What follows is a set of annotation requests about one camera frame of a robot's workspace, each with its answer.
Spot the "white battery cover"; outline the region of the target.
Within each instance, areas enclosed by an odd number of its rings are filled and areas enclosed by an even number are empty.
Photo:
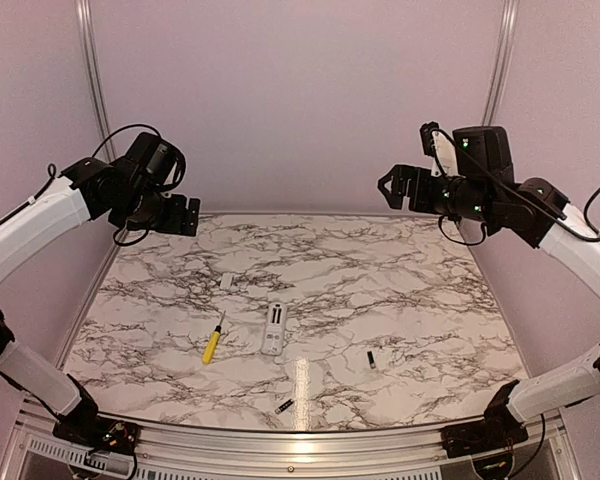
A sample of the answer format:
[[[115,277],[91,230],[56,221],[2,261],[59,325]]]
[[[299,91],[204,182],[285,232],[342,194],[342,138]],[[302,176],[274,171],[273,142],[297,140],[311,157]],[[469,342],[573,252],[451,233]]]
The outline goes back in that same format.
[[[234,274],[230,272],[225,272],[222,274],[220,280],[220,289],[221,290],[230,290],[233,284]]]

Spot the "yellow handled screwdriver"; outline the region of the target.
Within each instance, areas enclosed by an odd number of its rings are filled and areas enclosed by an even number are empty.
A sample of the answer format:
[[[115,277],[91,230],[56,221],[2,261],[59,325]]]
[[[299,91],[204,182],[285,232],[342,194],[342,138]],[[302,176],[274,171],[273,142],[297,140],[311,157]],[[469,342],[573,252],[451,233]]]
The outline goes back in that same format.
[[[211,336],[209,338],[209,341],[208,341],[205,351],[203,353],[203,356],[202,356],[202,364],[203,365],[210,365],[213,361],[213,357],[214,357],[217,345],[219,343],[219,340],[220,340],[220,337],[222,334],[222,326],[223,326],[223,322],[224,322],[225,318],[226,318],[226,312],[223,311],[220,316],[220,320],[218,321],[217,325],[215,326],[213,332],[211,333]]]

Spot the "white remote control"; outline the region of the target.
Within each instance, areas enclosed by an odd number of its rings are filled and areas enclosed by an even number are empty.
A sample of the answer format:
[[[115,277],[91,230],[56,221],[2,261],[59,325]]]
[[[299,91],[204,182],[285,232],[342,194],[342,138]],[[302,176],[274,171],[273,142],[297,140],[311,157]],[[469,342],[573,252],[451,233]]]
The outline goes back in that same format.
[[[278,356],[282,353],[286,332],[287,306],[273,302],[269,305],[264,326],[261,353]]]

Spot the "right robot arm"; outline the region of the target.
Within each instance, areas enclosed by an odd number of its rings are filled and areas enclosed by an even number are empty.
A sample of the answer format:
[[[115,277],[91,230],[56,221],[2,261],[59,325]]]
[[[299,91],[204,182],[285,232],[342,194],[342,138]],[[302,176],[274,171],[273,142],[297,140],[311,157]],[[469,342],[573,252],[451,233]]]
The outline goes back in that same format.
[[[476,221],[483,237],[508,229],[564,265],[600,299],[600,230],[550,182],[515,181],[504,128],[446,133],[430,122],[422,125],[420,136],[433,164],[429,169],[395,165],[378,180],[390,208]],[[533,417],[597,395],[600,343],[543,375],[501,387],[477,423],[475,438],[495,448]]]

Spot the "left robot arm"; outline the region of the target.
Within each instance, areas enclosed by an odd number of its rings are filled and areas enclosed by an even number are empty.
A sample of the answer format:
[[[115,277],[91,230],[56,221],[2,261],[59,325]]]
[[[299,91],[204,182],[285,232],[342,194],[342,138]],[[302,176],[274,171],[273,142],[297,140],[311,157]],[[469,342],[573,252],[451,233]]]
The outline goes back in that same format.
[[[0,219],[0,287],[60,238],[101,217],[117,234],[195,236],[200,202],[175,191],[186,167],[179,148],[142,132],[112,162],[88,156],[51,174],[41,191]],[[40,400],[82,443],[105,438],[106,423],[89,393],[19,342],[1,308],[0,376]]]

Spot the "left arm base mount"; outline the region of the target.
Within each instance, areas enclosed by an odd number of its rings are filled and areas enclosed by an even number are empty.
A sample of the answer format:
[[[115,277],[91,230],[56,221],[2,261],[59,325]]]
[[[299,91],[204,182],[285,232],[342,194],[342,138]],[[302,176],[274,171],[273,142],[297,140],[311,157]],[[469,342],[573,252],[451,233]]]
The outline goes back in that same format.
[[[82,426],[57,422],[53,436],[71,443],[89,447],[95,452],[106,451],[132,455],[138,442],[140,426],[133,422],[96,417]]]

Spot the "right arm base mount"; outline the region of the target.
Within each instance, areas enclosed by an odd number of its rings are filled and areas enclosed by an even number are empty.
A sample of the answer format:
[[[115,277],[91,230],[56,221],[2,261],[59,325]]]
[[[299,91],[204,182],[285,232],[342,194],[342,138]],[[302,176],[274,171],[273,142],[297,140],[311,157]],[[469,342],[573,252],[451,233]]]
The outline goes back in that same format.
[[[526,428],[499,419],[482,419],[446,426],[441,430],[443,449],[449,458],[506,449],[529,439]]]

